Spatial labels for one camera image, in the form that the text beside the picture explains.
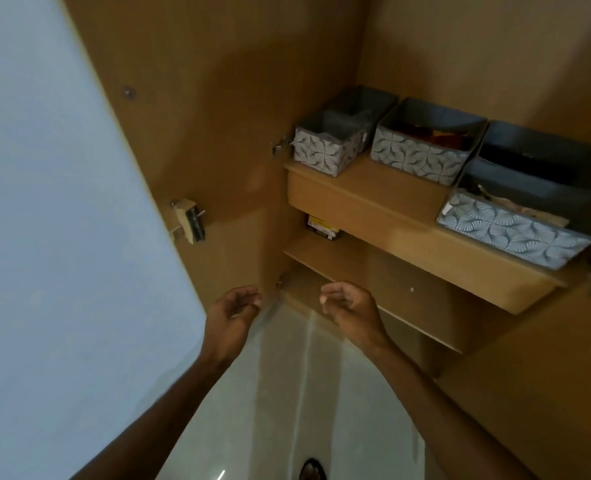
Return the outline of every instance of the right hand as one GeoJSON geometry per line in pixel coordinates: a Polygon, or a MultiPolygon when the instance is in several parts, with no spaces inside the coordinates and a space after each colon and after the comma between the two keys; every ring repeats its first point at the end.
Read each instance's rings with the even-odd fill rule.
{"type": "Polygon", "coordinates": [[[322,310],[330,314],[348,339],[365,355],[395,347],[387,335],[375,299],[353,283],[328,283],[320,291],[322,310]]]}

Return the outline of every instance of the floor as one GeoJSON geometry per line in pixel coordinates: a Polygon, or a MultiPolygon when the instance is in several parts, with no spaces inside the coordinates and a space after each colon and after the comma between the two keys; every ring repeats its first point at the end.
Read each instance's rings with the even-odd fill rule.
{"type": "Polygon", "coordinates": [[[204,400],[159,480],[424,476],[424,441],[375,367],[322,319],[280,303],[204,400]]]}

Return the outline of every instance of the wooden panel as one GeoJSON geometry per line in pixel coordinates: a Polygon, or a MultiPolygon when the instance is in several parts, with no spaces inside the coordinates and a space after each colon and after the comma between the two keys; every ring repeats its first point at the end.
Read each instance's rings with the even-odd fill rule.
{"type": "Polygon", "coordinates": [[[328,241],[302,230],[285,253],[331,281],[370,290],[381,310],[447,347],[469,349],[480,299],[467,291],[348,234],[328,241]]]}
{"type": "Polygon", "coordinates": [[[591,142],[591,0],[373,0],[358,79],[591,142]]]}
{"type": "MultiPolygon", "coordinates": [[[[295,264],[285,276],[281,295],[289,305],[304,315],[313,312],[322,317],[323,326],[343,340],[345,339],[344,334],[332,322],[329,315],[322,312],[322,306],[318,301],[320,287],[328,282],[329,280],[320,274],[305,266],[295,264]]],[[[386,312],[381,311],[380,316],[391,339],[430,376],[436,377],[447,363],[452,363],[455,360],[457,354],[450,349],[406,326],[386,312]]]]}
{"type": "Polygon", "coordinates": [[[178,244],[202,302],[274,294],[300,220],[271,143],[354,83],[368,0],[65,1],[168,227],[172,199],[207,211],[178,244]]]}
{"type": "Polygon", "coordinates": [[[411,218],[414,213],[433,218],[437,215],[439,205],[432,208],[425,201],[417,200],[415,193],[405,193],[413,189],[413,185],[437,187],[432,182],[387,168],[366,157],[360,157],[336,178],[294,162],[288,163],[287,168],[290,170],[289,203],[297,209],[320,217],[513,314],[521,313],[556,286],[576,279],[572,268],[562,273],[548,273],[440,228],[432,219],[429,223],[426,217],[411,218]],[[396,189],[392,194],[395,198],[376,197],[389,188],[396,189]],[[416,206],[426,207],[418,212],[416,206]]]}
{"type": "Polygon", "coordinates": [[[439,384],[538,478],[591,479],[591,282],[537,307],[439,384]]]}

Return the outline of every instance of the wooden cabinet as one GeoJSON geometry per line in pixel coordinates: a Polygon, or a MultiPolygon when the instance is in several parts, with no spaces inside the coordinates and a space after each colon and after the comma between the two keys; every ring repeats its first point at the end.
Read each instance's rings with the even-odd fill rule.
{"type": "MultiPolygon", "coordinates": [[[[271,148],[356,83],[591,142],[591,0],[65,2],[168,228],[174,199],[207,211],[206,241],[177,243],[203,304],[247,283],[268,301],[282,276],[287,299],[315,308],[320,283],[355,281],[409,354],[536,473],[586,465],[589,449],[574,438],[591,434],[590,421],[527,451],[507,428],[533,412],[528,397],[502,408],[507,417],[483,403],[528,391],[564,407],[560,383],[525,371],[541,359],[538,340],[572,336],[547,310],[585,282],[581,266],[551,273],[438,228],[448,189],[366,155],[331,178],[271,148]],[[305,213],[347,234],[307,233],[305,213]],[[456,360],[442,360],[451,352],[456,360]],[[489,364],[506,372],[493,396],[480,385],[489,364]]],[[[564,347],[547,354],[551,368],[568,357],[564,347]]],[[[531,422],[528,434],[547,440],[561,416],[531,422]]]]}

